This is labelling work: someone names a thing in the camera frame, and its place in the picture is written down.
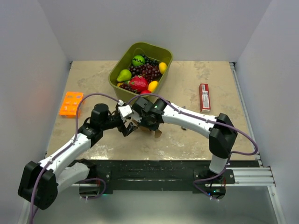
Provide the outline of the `brown cardboard express box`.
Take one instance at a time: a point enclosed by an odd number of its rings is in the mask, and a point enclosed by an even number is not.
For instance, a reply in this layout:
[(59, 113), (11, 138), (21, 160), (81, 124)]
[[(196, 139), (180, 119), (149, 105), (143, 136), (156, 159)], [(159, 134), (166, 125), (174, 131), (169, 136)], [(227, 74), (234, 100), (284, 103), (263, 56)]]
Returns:
[(154, 134), (155, 138), (159, 138), (162, 135), (162, 131), (160, 131), (159, 129), (157, 129), (155, 131), (152, 131), (152, 130), (146, 128), (146, 127), (140, 126), (139, 123), (136, 120), (134, 120), (134, 119), (132, 119), (132, 122), (135, 125), (137, 125), (138, 129), (140, 129), (143, 133), (146, 133), (148, 135)]

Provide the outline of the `olive green plastic basin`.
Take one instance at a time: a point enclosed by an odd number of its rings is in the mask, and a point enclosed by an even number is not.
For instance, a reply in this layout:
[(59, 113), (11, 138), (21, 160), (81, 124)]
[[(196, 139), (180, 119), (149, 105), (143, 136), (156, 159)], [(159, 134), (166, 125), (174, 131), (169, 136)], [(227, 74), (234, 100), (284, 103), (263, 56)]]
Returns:
[(108, 81), (117, 98), (129, 101), (139, 92), (130, 86), (130, 80), (117, 81), (121, 71), (127, 70), (132, 74), (132, 79), (140, 76), (148, 84), (156, 81), (157, 86), (152, 93), (157, 94), (168, 76), (172, 60), (173, 54), (168, 49), (146, 42), (137, 42), (129, 47), (115, 65), (108, 76)]

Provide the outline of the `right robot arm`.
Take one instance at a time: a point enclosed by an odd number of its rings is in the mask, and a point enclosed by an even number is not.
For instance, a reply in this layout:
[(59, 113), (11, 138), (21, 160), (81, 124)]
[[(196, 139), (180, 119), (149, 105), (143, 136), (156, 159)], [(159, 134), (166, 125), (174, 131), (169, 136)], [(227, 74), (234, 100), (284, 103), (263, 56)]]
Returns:
[(206, 137), (212, 153), (208, 178), (213, 183), (224, 179), (223, 169), (238, 135), (228, 115), (204, 115), (160, 98), (152, 103), (143, 97), (133, 103), (132, 110), (139, 116), (138, 125), (149, 130), (156, 131), (160, 124), (166, 123), (182, 126)]

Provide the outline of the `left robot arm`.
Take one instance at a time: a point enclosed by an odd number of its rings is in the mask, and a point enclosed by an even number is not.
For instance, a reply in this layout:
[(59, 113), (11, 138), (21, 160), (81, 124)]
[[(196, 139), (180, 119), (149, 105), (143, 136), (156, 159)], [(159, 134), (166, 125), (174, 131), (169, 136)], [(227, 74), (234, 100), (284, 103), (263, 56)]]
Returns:
[(38, 163), (30, 161), (23, 170), (18, 195), (45, 210), (55, 201), (57, 195), (72, 184), (84, 180), (96, 180), (95, 169), (79, 162), (69, 165), (83, 152), (93, 147), (105, 130), (117, 128), (123, 136), (137, 129), (133, 123), (125, 126), (128, 119), (141, 121), (141, 116), (131, 106), (117, 106), (111, 113), (106, 104), (96, 104), (75, 135), (59, 150)]

